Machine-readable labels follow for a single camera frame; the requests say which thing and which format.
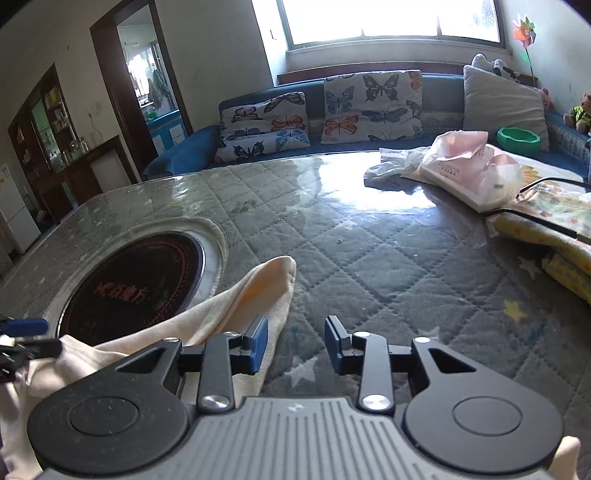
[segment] white refrigerator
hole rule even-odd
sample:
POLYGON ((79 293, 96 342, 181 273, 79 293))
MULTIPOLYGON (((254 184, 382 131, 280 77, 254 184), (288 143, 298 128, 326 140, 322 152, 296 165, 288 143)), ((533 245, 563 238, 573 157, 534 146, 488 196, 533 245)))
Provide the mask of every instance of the white refrigerator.
POLYGON ((0 167, 0 226, 21 255, 41 235, 6 165, 0 167))

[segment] quilted gray tablecloth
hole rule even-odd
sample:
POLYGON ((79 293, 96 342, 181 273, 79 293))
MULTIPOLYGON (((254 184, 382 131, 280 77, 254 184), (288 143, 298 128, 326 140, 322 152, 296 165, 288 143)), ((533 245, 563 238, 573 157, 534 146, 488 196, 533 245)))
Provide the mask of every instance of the quilted gray tablecloth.
MULTIPOLYGON (((203 215, 225 231, 220 290, 277 255, 297 261, 295 295, 265 395, 356 394, 323 344, 328 314, 408 345, 439 338, 545 395, 591 466, 591 310, 541 272, 543 249, 487 239, 481 220, 435 187, 363 185, 379 153, 227 166, 110 192, 74 212, 2 283, 0 310, 42 314, 98 246, 153 220, 203 215)), ((397 400, 409 398, 395 375, 397 400)))

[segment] window frame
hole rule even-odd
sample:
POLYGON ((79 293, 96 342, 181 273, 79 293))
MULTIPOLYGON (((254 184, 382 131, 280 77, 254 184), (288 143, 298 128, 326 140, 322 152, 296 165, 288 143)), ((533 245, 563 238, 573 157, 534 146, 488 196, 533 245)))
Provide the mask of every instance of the window frame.
POLYGON ((376 36, 370 36, 370 35, 365 35, 362 31, 361 35, 358 37, 339 38, 338 40, 308 42, 308 43, 302 43, 302 44, 295 45, 294 41, 293 41, 293 37, 291 36, 290 23, 287 18, 287 12, 285 11, 285 6, 283 4, 283 0, 277 0, 277 8, 279 9, 279 16, 281 17, 283 31, 285 32, 285 39, 287 40, 288 51, 302 50, 304 48, 324 46, 324 45, 336 45, 336 44, 347 43, 347 42, 352 42, 352 41, 406 40, 406 39, 409 39, 409 40, 458 41, 458 42, 462 42, 462 43, 484 45, 484 46, 488 46, 488 47, 496 47, 496 48, 505 49, 506 48, 505 29, 504 29, 504 24, 503 24, 503 15, 502 15, 502 10, 501 10, 500 0, 492 0, 492 3, 493 3, 493 7, 495 8, 496 27, 499 32, 499 39, 500 39, 499 42, 483 40, 481 38, 455 37, 453 35, 443 35, 441 33, 441 27, 439 26, 439 17, 437 17, 437 36, 428 36, 428 35, 376 35, 376 36))

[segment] blue sofa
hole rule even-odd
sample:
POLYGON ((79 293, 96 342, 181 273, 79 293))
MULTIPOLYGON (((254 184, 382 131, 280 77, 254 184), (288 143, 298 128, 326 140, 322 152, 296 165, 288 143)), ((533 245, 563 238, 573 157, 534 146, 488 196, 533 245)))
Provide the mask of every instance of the blue sofa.
MULTIPOLYGON (((308 148, 263 155, 257 159, 258 161, 319 153, 422 147, 431 145, 436 136, 450 130, 461 129, 463 125, 464 82, 461 75, 423 74, 423 114, 421 119, 424 135, 414 140, 322 145, 320 137, 324 125, 323 80, 292 83, 225 100, 220 103, 219 110, 222 112, 227 108, 262 102, 289 92, 304 92, 306 95, 311 145, 308 148)), ((584 147, 587 137, 566 127, 561 115, 555 112, 547 113, 546 123, 550 135, 550 152, 540 152, 536 159, 571 170, 584 178, 587 177, 590 174, 589 151, 584 147)), ((148 165, 143 174, 149 179, 154 179, 219 167, 220 164, 213 163, 219 135, 218 125, 202 128, 184 142, 156 158, 148 165)))

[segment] doorway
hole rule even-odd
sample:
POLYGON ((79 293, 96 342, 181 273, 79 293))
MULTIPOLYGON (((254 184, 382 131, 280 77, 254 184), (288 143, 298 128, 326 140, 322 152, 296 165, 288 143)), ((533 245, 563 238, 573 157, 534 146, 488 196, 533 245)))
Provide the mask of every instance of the doorway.
POLYGON ((193 133, 155 0, 124 0, 90 33, 111 104, 141 172, 193 133))

